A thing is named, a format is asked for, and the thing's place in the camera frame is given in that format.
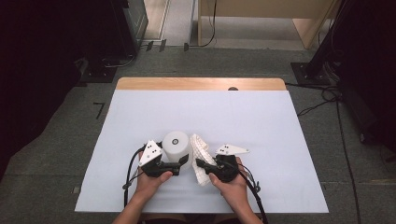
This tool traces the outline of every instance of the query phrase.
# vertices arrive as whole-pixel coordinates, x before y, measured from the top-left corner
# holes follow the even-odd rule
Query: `metal stand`
[[[116,71],[116,67],[102,67],[93,70],[88,66],[79,81],[82,83],[111,83]]]
[[[308,63],[290,63],[293,69],[294,75],[296,76],[297,83],[300,85],[317,85],[317,86],[329,86],[330,80],[327,78],[322,71],[320,71],[316,76],[310,77],[305,68]]]
[[[385,160],[385,162],[396,162],[396,155],[387,158],[387,159]]]

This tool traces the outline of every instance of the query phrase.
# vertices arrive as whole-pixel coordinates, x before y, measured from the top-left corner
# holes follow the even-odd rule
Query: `white tabletop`
[[[327,213],[304,135],[288,91],[116,90],[85,174],[76,211],[119,212],[129,161],[149,139],[197,133],[210,153],[228,143],[245,147],[242,162],[260,181],[267,213]],[[130,187],[134,192],[135,183]],[[250,204],[259,212],[253,196]],[[146,205],[152,213],[230,213],[192,168],[164,183]]]

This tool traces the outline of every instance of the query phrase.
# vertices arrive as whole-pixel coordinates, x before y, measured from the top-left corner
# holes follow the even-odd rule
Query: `wire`
[[[259,186],[259,181],[257,181],[257,184],[256,184],[256,181],[254,180],[253,174],[250,172],[250,170],[246,166],[244,166],[243,164],[238,163],[238,165],[244,167],[248,171],[248,176],[247,177],[249,177],[251,182],[253,182],[253,187],[256,190],[256,192],[260,192],[261,188]]]
[[[386,169],[387,172],[389,173],[388,166],[387,166],[387,164],[385,163],[384,156],[382,155],[382,149],[383,149],[383,146],[381,146],[381,148],[379,149],[379,156],[381,157],[382,164],[384,165],[385,169]]]
[[[129,162],[129,166],[128,166],[128,173],[126,176],[126,182],[125,185],[122,186],[122,188],[124,189],[124,207],[126,206],[126,204],[128,203],[128,188],[131,186],[132,181],[137,178],[138,176],[142,175],[144,172],[140,173],[139,175],[133,176],[131,179],[129,178],[131,176],[131,169],[132,169],[132,164],[134,163],[134,158],[139,154],[139,152],[142,152],[145,150],[146,145],[142,146],[141,148],[139,148],[134,155],[131,158],[131,161]]]
[[[328,28],[328,32],[330,31],[330,28],[332,27],[332,19],[330,19],[330,22],[329,22],[329,28]]]
[[[352,181],[353,195],[355,197],[356,215],[358,217],[358,224],[361,224],[361,210],[359,209],[358,193],[356,191],[355,178],[353,177],[352,169],[350,167],[349,157],[347,155],[346,140],[345,140],[345,137],[344,137],[344,129],[343,129],[342,121],[341,121],[340,108],[339,108],[339,105],[338,105],[338,101],[336,102],[336,107],[337,107],[338,124],[340,126],[341,139],[342,139],[342,142],[343,142],[344,155],[346,157],[347,169],[349,171],[349,176],[350,176],[350,179]]]
[[[208,46],[210,43],[212,43],[213,39],[216,40],[216,43],[218,42],[218,40],[215,38],[215,34],[216,34],[216,8],[217,8],[217,5],[218,5],[218,0],[215,0],[215,8],[213,9],[213,24],[212,24],[212,22],[210,20],[210,16],[209,16],[209,23],[210,23],[210,26],[212,27],[212,30],[213,30],[212,37],[210,38],[209,42],[207,42],[204,45],[189,46],[189,48],[204,48],[204,47]]]
[[[302,88],[305,88],[305,86],[299,86],[299,85],[292,85],[292,86],[297,86],[297,87],[302,87]],[[321,94],[321,96],[322,96],[322,98],[325,100],[325,102],[326,101],[331,101],[332,99],[334,99],[334,97],[336,97],[335,99],[334,99],[334,101],[335,101],[335,105],[336,105],[336,109],[337,109],[337,118],[338,118],[338,125],[339,125],[339,127],[340,127],[340,134],[341,134],[341,140],[342,140],[342,144],[343,144],[343,150],[344,150],[344,155],[345,155],[345,158],[346,158],[346,165],[347,165],[347,168],[348,168],[348,171],[349,171],[349,176],[350,176],[350,178],[351,178],[351,182],[352,182],[352,189],[353,189],[353,195],[354,195],[354,198],[355,198],[355,205],[356,205],[356,215],[357,215],[357,218],[358,218],[358,224],[361,224],[361,210],[360,210],[360,208],[359,208],[359,199],[358,199],[358,193],[357,193],[357,191],[356,191],[356,184],[355,184],[355,178],[354,178],[354,176],[353,176],[353,173],[352,173],[352,169],[351,169],[351,167],[350,167],[350,161],[349,161],[349,157],[348,157],[348,155],[347,155],[347,145],[346,145],[346,140],[345,140],[345,136],[344,136],[344,128],[343,128],[343,124],[342,124],[342,121],[341,121],[341,114],[340,114],[340,108],[339,108],[339,101],[341,101],[342,100],[342,98],[341,98],[341,95],[337,95],[335,92],[333,92],[334,90],[327,90],[327,91],[330,91],[332,94],[333,94],[333,98],[332,99],[327,99],[325,96],[324,96],[324,90],[325,89],[331,89],[331,88],[334,88],[334,90],[336,90],[336,87],[327,87],[327,88],[323,88],[323,91],[322,91],[322,94]]]
[[[200,46],[201,48],[204,48],[204,47],[208,46],[213,41],[213,38],[215,38],[215,34],[216,34],[216,7],[217,7],[217,4],[218,4],[218,0],[215,1],[215,8],[213,9],[213,25],[211,24],[212,28],[213,28],[212,37],[210,38],[209,42],[207,42],[205,45]]]
[[[219,162],[235,169],[235,171],[238,171],[238,173],[242,176],[242,178],[244,178],[245,182],[247,183],[248,188],[250,189],[251,193],[253,194],[254,198],[256,199],[257,205],[259,206],[260,213],[262,214],[262,222],[265,224],[268,224],[267,215],[265,215],[264,208],[262,207],[262,199],[260,198],[259,194],[254,189],[254,187],[251,185],[250,181],[248,181],[248,178],[237,167],[234,167],[229,162],[227,162],[227,161],[219,161]]]
[[[318,46],[320,45],[320,31],[318,33]]]
[[[330,66],[329,62],[323,64],[324,73],[335,82],[340,81],[340,77],[335,74],[335,70]]]
[[[298,85],[298,84],[291,84],[291,83],[285,83],[288,86],[294,86],[294,87],[300,87],[300,88],[307,88],[307,89],[312,89],[312,90],[321,90],[321,97],[324,100],[324,102],[310,106],[304,110],[302,110],[300,113],[297,114],[298,117],[306,115],[307,113],[311,112],[312,110],[320,107],[321,105],[326,105],[327,103],[335,102],[335,101],[341,101],[341,94],[340,93],[335,93],[335,91],[338,91],[338,88],[336,86],[329,86],[329,87],[315,87],[315,86],[304,86],[304,85]],[[329,92],[332,94],[332,98],[327,98],[325,92]]]
[[[334,43],[333,43],[334,30],[337,28],[336,25],[338,24],[338,23],[337,23],[337,22],[338,22],[338,19],[339,19],[339,17],[340,17],[341,12],[344,10],[346,4],[347,4],[347,0],[343,1],[343,4],[341,5],[341,8],[338,10],[337,15],[335,16],[334,23],[332,24],[332,33],[331,33],[332,52],[333,52],[333,53],[335,54],[335,56],[337,56],[337,57],[342,57],[342,56],[344,56],[344,52],[343,52],[342,50],[340,50],[340,49],[335,49],[335,48],[334,48]]]
[[[105,67],[124,67],[134,60],[134,55],[128,55],[128,57],[131,57],[131,59],[127,63],[114,64],[114,65],[105,64]],[[107,58],[102,59],[102,63],[104,63],[106,60],[108,59]]]

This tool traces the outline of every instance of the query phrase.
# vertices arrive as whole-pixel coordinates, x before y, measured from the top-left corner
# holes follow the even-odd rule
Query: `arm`
[[[236,158],[236,161],[242,164],[239,157]],[[230,183],[221,182],[214,174],[209,174],[209,177],[212,184],[220,190],[221,195],[242,223],[262,224],[262,221],[254,214],[248,203],[247,183],[241,175],[238,175]]]
[[[160,177],[149,177],[142,174],[137,178],[136,190],[131,201],[113,221],[113,224],[137,223],[145,204],[154,196],[158,187],[172,176],[172,172],[163,173]]]

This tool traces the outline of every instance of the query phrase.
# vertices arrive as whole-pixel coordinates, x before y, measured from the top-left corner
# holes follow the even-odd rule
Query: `white tape roll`
[[[180,158],[189,154],[189,160],[180,170],[187,170],[192,164],[192,148],[190,138],[183,132],[171,132],[163,139],[163,151],[171,162],[178,162]]]

